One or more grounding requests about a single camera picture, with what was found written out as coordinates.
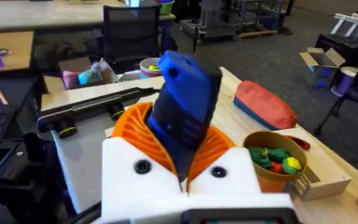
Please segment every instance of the green toy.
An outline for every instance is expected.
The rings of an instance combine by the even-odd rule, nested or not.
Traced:
[[[302,166],[298,159],[295,159],[294,157],[288,157],[283,160],[284,173],[294,175],[300,170],[302,170]]]
[[[267,149],[262,147],[249,147],[248,148],[252,161],[264,169],[272,168],[269,158],[267,157]]]
[[[283,159],[291,156],[285,149],[269,149],[267,155],[270,160],[279,163],[282,163]]]

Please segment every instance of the yellow toy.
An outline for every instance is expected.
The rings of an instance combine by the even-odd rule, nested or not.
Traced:
[[[302,170],[302,166],[298,159],[295,159],[294,157],[288,157],[283,160],[283,170],[286,174],[294,175],[298,171]]]
[[[156,65],[150,65],[149,70],[155,71],[155,70],[160,70],[160,68],[158,66],[156,66]]]

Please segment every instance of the orange gripper part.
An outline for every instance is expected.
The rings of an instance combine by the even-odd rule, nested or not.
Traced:
[[[126,110],[118,119],[111,137],[121,137],[148,155],[155,162],[177,174],[168,152],[144,123],[152,103],[137,103]]]
[[[189,190],[189,183],[192,180],[233,146],[234,143],[223,132],[210,126],[191,163],[187,189]]]

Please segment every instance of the desk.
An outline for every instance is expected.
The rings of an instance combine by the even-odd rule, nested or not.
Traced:
[[[214,116],[212,118],[212,124],[226,133],[235,144],[240,146],[248,134],[254,131],[265,130],[266,128],[233,105],[234,92],[240,83],[240,80],[225,68],[221,67],[221,70],[223,71],[223,80]],[[95,96],[105,95],[112,91],[119,91],[135,86],[142,88],[160,88],[162,83],[163,78],[157,77],[63,91],[59,94],[44,95],[42,109],[47,110],[56,106],[74,103]],[[153,95],[142,98],[141,101],[153,101],[156,98],[157,95]],[[341,195],[307,202],[302,201],[299,196],[292,192],[291,194],[293,195],[293,202],[298,218],[301,222],[307,224],[358,223],[358,170],[353,168],[312,135],[311,138],[319,144],[320,148],[323,149],[328,156],[337,162],[337,164],[352,177],[352,182]]]
[[[33,32],[0,33],[0,49],[8,49],[11,55],[3,56],[5,66],[0,72],[30,67]]]
[[[0,1],[0,31],[100,26],[103,23],[103,5],[126,6],[125,1],[118,0],[99,0],[87,4],[73,4],[64,0]],[[160,16],[161,21],[175,19],[173,14]]]

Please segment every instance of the red pouch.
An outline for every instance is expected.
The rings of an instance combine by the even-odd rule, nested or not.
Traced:
[[[254,82],[240,83],[234,104],[270,130],[293,128],[296,125],[296,115],[290,106]]]

